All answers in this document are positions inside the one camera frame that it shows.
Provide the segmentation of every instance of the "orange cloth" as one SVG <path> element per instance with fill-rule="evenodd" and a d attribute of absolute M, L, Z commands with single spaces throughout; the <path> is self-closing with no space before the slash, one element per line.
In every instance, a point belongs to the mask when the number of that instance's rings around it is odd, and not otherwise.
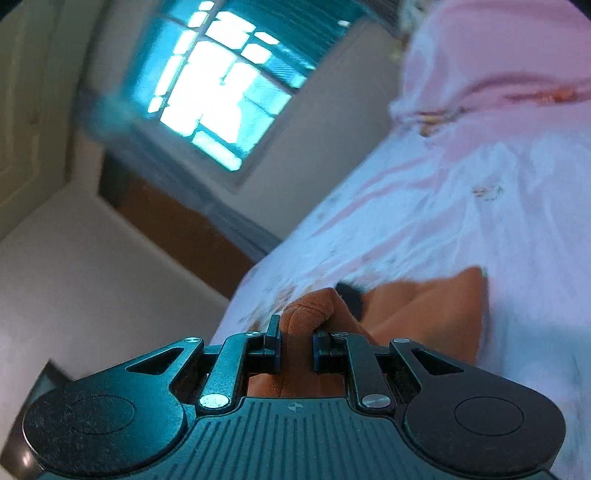
<path fill-rule="evenodd" d="M 312 333 L 365 335 L 374 345 L 410 338 L 469 364 L 479 346 L 485 279 L 478 267 L 455 277 L 425 283 L 397 281 L 363 296 L 363 318 L 357 322 L 332 288 L 309 293 L 281 315 L 281 373 L 257 375 L 248 386 L 251 397 L 332 397 L 344 394 L 340 375 L 312 370 Z"/>

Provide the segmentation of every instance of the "white bedsheet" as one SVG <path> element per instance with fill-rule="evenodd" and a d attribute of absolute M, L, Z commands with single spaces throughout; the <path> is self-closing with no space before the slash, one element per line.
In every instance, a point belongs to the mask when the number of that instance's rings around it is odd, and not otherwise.
<path fill-rule="evenodd" d="M 212 342 L 264 330 L 290 301 L 340 280 L 371 288 L 481 265 L 490 319 L 479 366 L 557 403 L 568 438 L 555 471 L 591 478 L 591 103 L 535 114 L 560 111 L 587 123 L 518 132 L 457 161 L 414 131 L 392 134 L 244 278 Z M 482 117 L 450 135 L 502 120 Z"/>
<path fill-rule="evenodd" d="M 436 13 L 413 41 L 405 95 L 393 115 L 444 108 L 452 98 L 475 111 L 430 138 L 418 127 L 393 132 L 244 278 L 212 342 L 264 330 L 290 301 L 341 280 L 371 288 L 480 265 L 489 277 L 489 317 L 478 365 L 561 408 L 567 438 L 553 472 L 589 480 L 591 23 L 565 0 L 446 0 Z M 543 33 L 517 43 L 512 33 L 513 50 L 482 57 L 450 24 L 470 15 L 474 22 L 497 15 L 489 31 L 486 22 L 478 25 L 486 48 L 496 45 L 490 38 L 499 25 L 508 34 L 541 22 Z M 574 50 L 565 50 L 571 42 Z M 538 48 L 568 55 L 556 57 L 561 66 L 554 69 L 543 55 L 534 58 Z M 470 89 L 471 69 L 474 85 L 488 85 L 484 95 Z M 573 78 L 581 93 L 575 103 L 504 101 Z"/>

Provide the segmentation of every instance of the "bed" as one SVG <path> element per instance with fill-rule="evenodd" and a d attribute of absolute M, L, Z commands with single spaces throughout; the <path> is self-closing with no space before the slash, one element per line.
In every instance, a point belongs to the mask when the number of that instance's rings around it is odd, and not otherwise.
<path fill-rule="evenodd" d="M 478 365 L 550 397 L 553 472 L 591 478 L 589 45 L 567 0 L 446 0 L 413 38 L 390 136 L 246 275 L 212 342 L 339 281 L 480 265 Z"/>

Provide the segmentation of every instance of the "white door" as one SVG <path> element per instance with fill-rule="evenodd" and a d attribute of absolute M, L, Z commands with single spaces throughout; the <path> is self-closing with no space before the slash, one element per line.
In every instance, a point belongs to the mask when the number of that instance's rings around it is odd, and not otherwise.
<path fill-rule="evenodd" d="M 0 239 L 64 184 L 70 113 L 104 0 L 24 0 L 0 22 Z"/>

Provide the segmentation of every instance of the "wall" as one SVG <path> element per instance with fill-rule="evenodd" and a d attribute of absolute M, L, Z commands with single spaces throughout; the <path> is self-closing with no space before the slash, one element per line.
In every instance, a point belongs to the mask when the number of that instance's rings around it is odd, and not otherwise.
<path fill-rule="evenodd" d="M 49 359 L 78 378 L 186 336 L 209 340 L 227 303 L 67 186 L 0 242 L 0 443 Z"/>
<path fill-rule="evenodd" d="M 105 94 L 118 90 L 154 5 L 154 0 L 115 0 L 90 59 L 88 86 Z M 297 104 L 290 105 L 289 123 L 236 192 L 200 174 L 224 202 L 280 238 L 389 131 L 387 105 L 398 92 L 398 67 L 389 59 L 394 39 L 369 21 L 355 26 L 348 37 L 346 48 L 329 54 L 292 100 Z M 86 147 L 88 142 L 81 135 L 76 144 L 100 152 Z M 100 154 L 74 157 L 76 175 L 95 188 Z"/>

